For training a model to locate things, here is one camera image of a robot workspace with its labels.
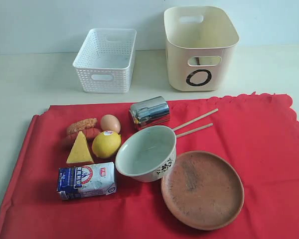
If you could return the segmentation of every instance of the wooden chopstick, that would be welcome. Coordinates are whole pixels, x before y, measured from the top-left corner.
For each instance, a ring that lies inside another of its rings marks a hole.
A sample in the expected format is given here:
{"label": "wooden chopstick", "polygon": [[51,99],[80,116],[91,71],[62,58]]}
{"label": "wooden chopstick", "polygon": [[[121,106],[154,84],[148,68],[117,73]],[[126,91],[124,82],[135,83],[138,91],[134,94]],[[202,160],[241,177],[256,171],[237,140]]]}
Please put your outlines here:
{"label": "wooden chopstick", "polygon": [[205,114],[203,114],[202,116],[199,116],[199,117],[197,117],[197,118],[194,118],[194,119],[192,119],[192,120],[190,120],[190,121],[188,121],[188,122],[186,122],[186,123],[183,123],[183,124],[181,124],[180,126],[177,126],[177,127],[175,127],[175,128],[173,128],[173,131],[176,131],[176,130],[178,130],[178,129],[180,129],[180,128],[183,128],[183,127],[185,127],[185,126],[187,126],[187,125],[189,125],[189,124],[191,124],[191,123],[194,123],[195,121],[198,121],[198,120],[200,120],[200,119],[202,119],[202,118],[204,118],[204,117],[206,117],[206,116],[209,116],[209,115],[211,115],[211,114],[213,114],[213,113],[215,113],[215,112],[217,112],[218,111],[218,109],[214,109],[214,110],[212,110],[212,111],[210,111],[210,112],[207,112],[207,113],[205,113]]}
{"label": "wooden chopstick", "polygon": [[211,127],[211,126],[213,126],[213,123],[209,123],[209,124],[207,124],[207,125],[204,125],[204,126],[202,126],[202,127],[198,127],[198,128],[195,128],[195,129],[192,129],[192,130],[187,131],[187,132],[184,132],[184,133],[180,133],[180,134],[176,135],[176,138],[179,138],[179,137],[188,135],[188,134],[190,134],[190,133],[194,133],[194,132],[196,132],[196,131],[199,131],[199,130],[201,130],[201,129],[208,128],[208,127]]}

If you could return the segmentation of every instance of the cream plastic bin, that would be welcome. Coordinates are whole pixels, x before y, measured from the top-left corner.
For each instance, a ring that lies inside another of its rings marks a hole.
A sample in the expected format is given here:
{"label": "cream plastic bin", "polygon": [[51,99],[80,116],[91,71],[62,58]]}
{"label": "cream plastic bin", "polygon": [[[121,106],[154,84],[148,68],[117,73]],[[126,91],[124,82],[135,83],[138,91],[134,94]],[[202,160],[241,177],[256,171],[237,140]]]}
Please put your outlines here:
{"label": "cream plastic bin", "polygon": [[73,66],[89,93],[126,93],[135,62],[134,29],[91,29]]}
{"label": "cream plastic bin", "polygon": [[212,6],[177,6],[164,13],[169,83],[181,91],[221,84],[239,36],[227,14]]}

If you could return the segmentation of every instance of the metal canister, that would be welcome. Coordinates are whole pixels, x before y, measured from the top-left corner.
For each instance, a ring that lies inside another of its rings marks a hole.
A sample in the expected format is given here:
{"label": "metal canister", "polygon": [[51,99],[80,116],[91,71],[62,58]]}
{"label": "metal canister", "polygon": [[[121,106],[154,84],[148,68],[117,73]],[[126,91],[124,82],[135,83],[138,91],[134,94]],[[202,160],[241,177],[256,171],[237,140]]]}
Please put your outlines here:
{"label": "metal canister", "polygon": [[169,120],[169,107],[162,96],[131,105],[131,117],[137,130]]}

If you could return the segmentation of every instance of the red tablecloth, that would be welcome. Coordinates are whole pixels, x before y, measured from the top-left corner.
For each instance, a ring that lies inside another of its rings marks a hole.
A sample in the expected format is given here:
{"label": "red tablecloth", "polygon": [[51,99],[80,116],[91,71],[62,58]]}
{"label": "red tablecloth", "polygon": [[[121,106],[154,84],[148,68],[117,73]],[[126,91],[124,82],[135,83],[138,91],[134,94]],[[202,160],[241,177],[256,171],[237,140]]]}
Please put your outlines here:
{"label": "red tablecloth", "polygon": [[179,131],[214,123],[179,138],[177,154],[213,152],[236,169],[245,188],[237,219],[211,232],[179,222],[164,204],[160,181],[141,183],[118,173],[115,194],[61,201],[57,174],[69,150],[59,142],[68,125],[114,114],[123,141],[134,130],[129,103],[51,106],[30,124],[0,208],[0,238],[299,239],[299,122],[291,104],[287,95],[268,94],[169,102],[170,127],[219,108]]}

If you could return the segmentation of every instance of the white bowl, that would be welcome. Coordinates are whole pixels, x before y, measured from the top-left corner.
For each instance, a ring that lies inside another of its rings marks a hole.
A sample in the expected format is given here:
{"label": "white bowl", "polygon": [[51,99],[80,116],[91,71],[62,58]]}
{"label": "white bowl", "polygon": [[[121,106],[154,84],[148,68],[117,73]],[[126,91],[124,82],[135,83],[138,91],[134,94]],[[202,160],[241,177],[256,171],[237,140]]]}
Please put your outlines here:
{"label": "white bowl", "polygon": [[123,175],[141,182],[160,179],[176,159],[176,135],[166,126],[140,130],[121,146],[115,166]]}

